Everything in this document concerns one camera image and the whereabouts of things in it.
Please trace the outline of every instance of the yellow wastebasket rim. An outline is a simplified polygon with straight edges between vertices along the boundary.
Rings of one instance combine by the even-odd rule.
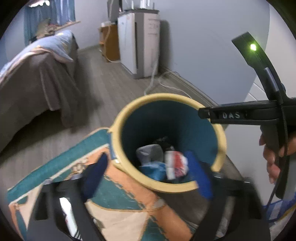
[[[128,105],[126,105],[116,117],[114,124],[110,128],[111,134],[111,141],[115,155],[117,156],[118,163],[120,163],[122,169],[130,175],[132,178],[137,180],[143,186],[159,191],[159,192],[166,192],[166,193],[180,193],[191,191],[198,188],[196,182],[191,181],[188,183],[180,183],[180,184],[171,184],[171,183],[163,183],[159,181],[155,181],[143,173],[141,173],[127,158],[125,155],[122,143],[121,143],[121,132],[124,126],[126,119],[139,107],[148,104],[154,101],[161,101],[161,100],[169,100],[169,101],[176,101],[186,105],[189,105],[195,109],[199,109],[204,107],[202,104],[198,103],[195,100],[192,100],[188,97],[177,95],[177,94],[170,94],[170,93],[157,93],[157,94],[150,94],[146,96],[142,96],[140,98],[135,99]],[[226,155],[226,137],[224,130],[221,125],[219,124],[212,124],[218,142],[218,152],[217,156],[214,160],[214,163],[211,166],[212,171],[218,172],[220,171],[221,167],[223,166],[225,155]]]

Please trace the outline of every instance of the brown blanket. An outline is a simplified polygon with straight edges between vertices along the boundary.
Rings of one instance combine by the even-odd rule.
[[[46,110],[60,110],[65,127],[75,124],[80,91],[73,78],[77,43],[73,38],[69,56],[62,64],[51,53],[28,57],[0,84],[0,152],[15,133]]]

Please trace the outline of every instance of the green led light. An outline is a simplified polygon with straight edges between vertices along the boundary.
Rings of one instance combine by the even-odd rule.
[[[251,48],[251,50],[256,51],[256,45],[255,44],[251,44],[250,48]]]

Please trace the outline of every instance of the power cord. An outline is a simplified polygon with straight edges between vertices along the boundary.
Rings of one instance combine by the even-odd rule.
[[[158,66],[158,59],[155,61],[154,68],[153,68],[153,72],[152,72],[152,76],[151,76],[151,81],[150,81],[149,86],[144,90],[144,95],[147,95],[147,92],[149,92],[149,91],[151,90],[151,88],[153,87],[154,77],[155,77],[156,69],[157,69],[157,66]],[[165,74],[168,74],[168,73],[177,73],[177,72],[175,72],[175,71],[166,71],[166,72],[162,73],[162,74],[157,78],[158,83],[159,83],[161,86],[165,87],[165,88],[168,88],[168,89],[171,89],[171,90],[174,90],[174,91],[180,91],[180,92],[183,92],[183,93],[186,94],[190,99],[192,99],[192,97],[191,97],[189,94],[187,94],[185,91],[180,90],[180,89],[175,88],[175,87],[172,87],[172,86],[167,86],[167,85],[164,85],[164,84],[161,83],[161,81],[160,81],[161,78],[162,78]]]
[[[114,0],[112,0],[112,1],[111,1],[111,4],[110,4],[109,17],[111,17],[113,2],[114,2]],[[107,57],[107,55],[106,55],[106,41],[107,41],[107,39],[108,39],[108,37],[109,37],[109,35],[110,35],[110,32],[111,32],[111,25],[108,26],[108,32],[107,32],[107,35],[106,35],[106,37],[105,37],[105,39],[104,39],[104,53],[105,53],[105,58],[106,58],[109,62],[111,62],[111,63],[120,63],[120,60],[112,61],[112,60],[108,59],[108,57]]]

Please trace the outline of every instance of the trash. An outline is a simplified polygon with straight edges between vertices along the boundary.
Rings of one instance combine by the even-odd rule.
[[[155,140],[153,144],[140,147],[136,156],[141,166],[139,170],[146,176],[169,183],[185,183],[191,181],[186,157],[175,151],[168,137]]]
[[[139,169],[143,174],[156,181],[164,181],[166,179],[166,168],[163,162],[149,162],[140,166]]]
[[[188,172],[187,158],[178,151],[165,152],[166,174],[168,180],[183,177]]]
[[[171,141],[168,137],[163,137],[155,140],[152,144],[158,144],[161,146],[163,152],[169,151],[169,150],[175,150],[173,145],[171,145]]]
[[[142,165],[153,161],[163,162],[163,150],[158,144],[138,148],[136,150],[136,156]]]

